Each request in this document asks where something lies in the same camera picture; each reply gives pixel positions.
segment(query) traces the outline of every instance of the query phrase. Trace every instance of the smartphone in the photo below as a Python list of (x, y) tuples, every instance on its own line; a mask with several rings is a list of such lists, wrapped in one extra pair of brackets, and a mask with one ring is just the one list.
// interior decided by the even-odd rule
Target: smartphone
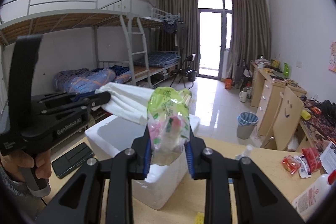
[(86, 143), (81, 143), (69, 152), (55, 159), (51, 163), (51, 166), (55, 175), (61, 179), (93, 156), (94, 153), (90, 147), (88, 147)]

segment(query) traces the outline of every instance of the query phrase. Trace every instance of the upper bunk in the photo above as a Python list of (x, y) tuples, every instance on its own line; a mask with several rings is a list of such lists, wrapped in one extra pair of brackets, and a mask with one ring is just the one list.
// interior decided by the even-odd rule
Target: upper bunk
[[(4, 3), (1, 7), (14, 3), (19, 0), (12, 0)], [(127, 1), (129, 4), (128, 12), (115, 11), (115, 6)], [(144, 0), (151, 6), (150, 0)], [(65, 10), (48, 10), (44, 12), (30, 14), (30, 8), (37, 5), (45, 5), (59, 2), (87, 2), (95, 3), (94, 9), (65, 9)], [(43, 34), (60, 30), (68, 30), (84, 27), (116, 27), (121, 26), (120, 16), (122, 15), (125, 23), (128, 18), (132, 19), (132, 26), (138, 27), (137, 17), (140, 18), (141, 24), (145, 28), (156, 28), (163, 24), (165, 17), (170, 14), (152, 6), (151, 16), (141, 16), (132, 13), (133, 0), (117, 0), (101, 8), (98, 8), (98, 0), (52, 0), (32, 3), (28, 0), (27, 13), (24, 16), (4, 22), (0, 17), (0, 44), (5, 46), (15, 42), (20, 35)]]

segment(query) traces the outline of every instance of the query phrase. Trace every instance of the metal screw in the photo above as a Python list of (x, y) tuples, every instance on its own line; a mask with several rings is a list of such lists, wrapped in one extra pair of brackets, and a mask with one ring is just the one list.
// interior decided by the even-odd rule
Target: metal screw
[(135, 153), (135, 151), (134, 151), (133, 148), (127, 148), (127, 149), (125, 150), (125, 154), (126, 154), (127, 156), (133, 155), (134, 153)]
[(95, 158), (89, 158), (89, 159), (86, 161), (86, 163), (87, 163), (88, 165), (90, 165), (90, 166), (95, 165), (96, 162), (97, 162), (97, 159), (95, 159)]
[(241, 163), (248, 165), (251, 163), (251, 159), (249, 157), (242, 157)]
[(203, 153), (206, 154), (206, 155), (211, 155), (212, 154), (212, 149), (209, 148), (209, 147), (206, 147), (203, 149)]

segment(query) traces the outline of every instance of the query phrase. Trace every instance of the white packet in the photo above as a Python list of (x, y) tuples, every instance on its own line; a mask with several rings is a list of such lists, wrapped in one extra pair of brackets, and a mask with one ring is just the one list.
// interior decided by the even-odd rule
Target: white packet
[(294, 156), (294, 159), (298, 160), (301, 163), (301, 167), (299, 169), (300, 177), (310, 178), (311, 177), (310, 168), (306, 158), (302, 155), (302, 156)]

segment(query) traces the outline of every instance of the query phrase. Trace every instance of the sleeve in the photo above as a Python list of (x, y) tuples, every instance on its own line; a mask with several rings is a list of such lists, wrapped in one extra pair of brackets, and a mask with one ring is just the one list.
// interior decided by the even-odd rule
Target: sleeve
[(12, 181), (4, 168), (0, 165), (0, 179), (13, 196), (17, 204), (32, 218), (35, 219), (45, 207), (40, 198), (34, 197), (23, 182)]

